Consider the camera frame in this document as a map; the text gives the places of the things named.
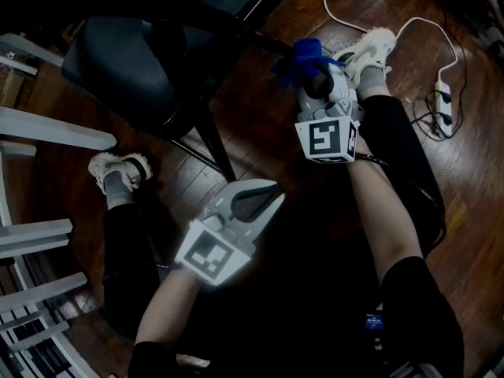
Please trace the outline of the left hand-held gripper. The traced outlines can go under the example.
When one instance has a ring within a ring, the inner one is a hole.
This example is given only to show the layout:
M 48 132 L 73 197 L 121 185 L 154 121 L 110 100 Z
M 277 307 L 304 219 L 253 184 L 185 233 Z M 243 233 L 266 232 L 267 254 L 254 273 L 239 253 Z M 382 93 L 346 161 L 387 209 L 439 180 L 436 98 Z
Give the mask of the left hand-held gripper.
M 175 262 L 211 286 L 219 286 L 250 263 L 255 241 L 284 203 L 273 180 L 229 183 L 208 202 L 178 249 Z

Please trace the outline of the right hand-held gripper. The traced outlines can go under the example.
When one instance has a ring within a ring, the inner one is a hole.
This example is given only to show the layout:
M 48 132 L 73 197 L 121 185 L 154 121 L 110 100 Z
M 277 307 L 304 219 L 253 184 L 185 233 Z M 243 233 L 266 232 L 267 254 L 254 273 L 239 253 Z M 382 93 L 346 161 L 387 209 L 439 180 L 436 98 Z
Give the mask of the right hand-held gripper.
M 364 111 L 337 61 L 329 58 L 318 70 L 314 79 L 305 75 L 299 79 L 295 128 L 303 153 L 319 164 L 353 162 Z

